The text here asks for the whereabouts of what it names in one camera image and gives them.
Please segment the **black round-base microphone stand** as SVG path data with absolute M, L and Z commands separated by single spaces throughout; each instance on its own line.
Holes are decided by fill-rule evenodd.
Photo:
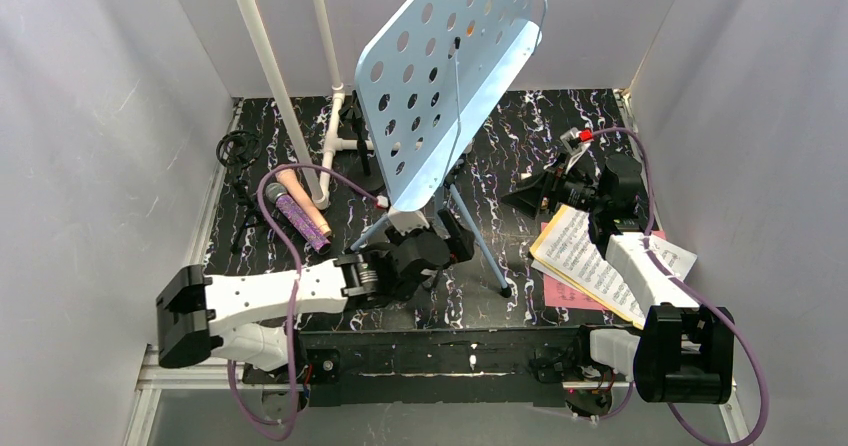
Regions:
M 379 195 L 385 189 L 385 182 L 376 158 L 369 154 L 366 141 L 366 122 L 356 91 L 351 101 L 340 110 L 340 120 L 351 127 L 355 139 L 359 165 L 352 167 L 347 177 L 372 195 Z

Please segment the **blue music stand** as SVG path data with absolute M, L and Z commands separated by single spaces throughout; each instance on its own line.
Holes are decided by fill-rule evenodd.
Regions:
M 392 206 L 471 220 L 451 171 L 540 40 L 532 0 L 406 0 L 378 31 L 354 86 Z

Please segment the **purple glitter microphone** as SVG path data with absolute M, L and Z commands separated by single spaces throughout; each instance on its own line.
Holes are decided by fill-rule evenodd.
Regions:
M 327 254 L 330 252 L 330 240 L 320 231 L 319 227 L 282 184 L 277 182 L 267 184 L 264 188 L 264 195 L 316 253 Z

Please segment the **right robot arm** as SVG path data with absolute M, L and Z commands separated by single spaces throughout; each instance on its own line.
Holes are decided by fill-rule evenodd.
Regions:
M 598 180 L 559 157 L 518 183 L 503 204 L 531 218 L 562 205 L 586 214 L 577 230 L 629 287 L 647 317 L 631 327 L 589 326 L 578 334 L 574 365 L 614 369 L 646 402 L 723 404 L 732 390 L 734 335 L 725 309 L 712 312 L 665 271 L 650 239 L 636 232 L 642 166 L 626 154 L 606 160 Z

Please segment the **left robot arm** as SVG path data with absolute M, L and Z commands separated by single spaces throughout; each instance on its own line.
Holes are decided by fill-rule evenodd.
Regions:
M 264 321 L 408 301 L 474 256 L 472 231 L 447 209 L 438 217 L 445 237 L 431 227 L 407 234 L 390 227 L 384 242 L 300 269 L 226 276 L 206 275 L 199 264 L 181 268 L 155 301 L 159 366 L 180 369 L 216 357 L 273 371 L 294 358 L 295 329 Z

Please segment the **pink microphone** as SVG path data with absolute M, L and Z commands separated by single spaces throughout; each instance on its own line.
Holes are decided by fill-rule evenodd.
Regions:
M 332 235 L 332 230 L 321 211 L 312 201 L 310 195 L 301 185 L 297 174 L 292 169 L 285 169 L 277 172 L 275 177 L 277 182 L 286 188 L 289 195 L 301 207 L 317 230 L 324 237 L 329 238 Z

